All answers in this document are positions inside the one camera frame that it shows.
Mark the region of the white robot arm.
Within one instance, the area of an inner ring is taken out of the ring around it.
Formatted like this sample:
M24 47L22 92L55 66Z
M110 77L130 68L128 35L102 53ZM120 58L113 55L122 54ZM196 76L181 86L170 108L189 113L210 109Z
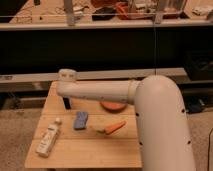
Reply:
M134 106L143 171L196 171L183 96L163 75L140 81L77 81L77 72L58 72L57 94Z

